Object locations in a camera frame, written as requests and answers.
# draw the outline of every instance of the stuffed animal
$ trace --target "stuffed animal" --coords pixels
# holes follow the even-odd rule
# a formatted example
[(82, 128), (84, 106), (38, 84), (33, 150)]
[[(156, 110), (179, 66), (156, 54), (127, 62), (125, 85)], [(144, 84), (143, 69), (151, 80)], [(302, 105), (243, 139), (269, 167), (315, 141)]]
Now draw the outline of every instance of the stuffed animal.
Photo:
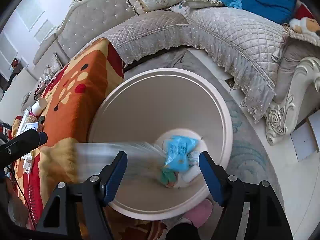
[(315, 38), (320, 37), (320, 26), (314, 19), (303, 17), (301, 20), (298, 20), (294, 18), (289, 24), (296, 33), (309, 34)]

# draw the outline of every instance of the gray carpet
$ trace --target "gray carpet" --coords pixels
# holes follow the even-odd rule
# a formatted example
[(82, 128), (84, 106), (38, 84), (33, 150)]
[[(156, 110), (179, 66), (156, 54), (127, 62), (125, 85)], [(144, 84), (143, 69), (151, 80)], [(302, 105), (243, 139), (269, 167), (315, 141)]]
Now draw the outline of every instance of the gray carpet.
[[(171, 67), (191, 71), (205, 78), (222, 95), (230, 111), (233, 126), (233, 146), (231, 158), (227, 167), (227, 173), (236, 175), (243, 182), (259, 184), (262, 180), (267, 180), (272, 185), (282, 206), (283, 198), (279, 182), (273, 166), (269, 160), (259, 137), (243, 114), (238, 104), (232, 96), (215, 78), (215, 76), (204, 66), (191, 52), (186, 48), (178, 48), (167, 52), (158, 57), (149, 59), (125, 73), (125, 79), (131, 78), (147, 70)], [(245, 228), (249, 216), (249, 203), (245, 203), (243, 216), (238, 232), (237, 239), (243, 239)], [(215, 203), (213, 212), (209, 220), (199, 228), (201, 239), (211, 239), (212, 233), (219, 221), (222, 208)], [(178, 218), (164, 220), (164, 223), (170, 228)]]

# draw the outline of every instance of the carved rose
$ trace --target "carved rose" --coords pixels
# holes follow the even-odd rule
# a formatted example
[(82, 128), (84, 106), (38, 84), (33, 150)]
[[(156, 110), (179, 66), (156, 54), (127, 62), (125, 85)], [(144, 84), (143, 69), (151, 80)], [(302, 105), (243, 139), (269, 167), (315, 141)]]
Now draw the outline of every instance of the carved rose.
[(277, 129), (281, 125), (281, 114), (279, 112), (279, 109), (272, 109), (269, 112), (269, 121), (270, 125)]

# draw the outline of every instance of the tile floor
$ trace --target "tile floor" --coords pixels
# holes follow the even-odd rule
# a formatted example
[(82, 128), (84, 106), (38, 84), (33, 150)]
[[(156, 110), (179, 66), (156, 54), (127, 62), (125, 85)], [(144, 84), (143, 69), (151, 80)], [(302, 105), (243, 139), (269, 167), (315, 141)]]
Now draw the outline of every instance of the tile floor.
[[(240, 90), (231, 89), (225, 82), (231, 75), (218, 67), (204, 50), (194, 48), (188, 50), (207, 66), (240, 106), (244, 94)], [(255, 129), (276, 171), (294, 240), (308, 239), (320, 221), (320, 203), (317, 201), (320, 197), (320, 179), (317, 180), (319, 153), (315, 152), (298, 162), (290, 136), (274, 146), (269, 145), (266, 139), (265, 119), (254, 124), (246, 109), (241, 106), (240, 108)]]

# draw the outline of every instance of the blue pillow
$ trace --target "blue pillow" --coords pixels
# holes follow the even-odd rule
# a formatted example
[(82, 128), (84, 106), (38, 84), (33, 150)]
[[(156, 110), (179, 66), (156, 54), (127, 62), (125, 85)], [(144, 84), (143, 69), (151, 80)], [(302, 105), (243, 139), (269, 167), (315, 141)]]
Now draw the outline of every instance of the blue pillow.
[(282, 24), (293, 17), (296, 0), (242, 0), (242, 9)]

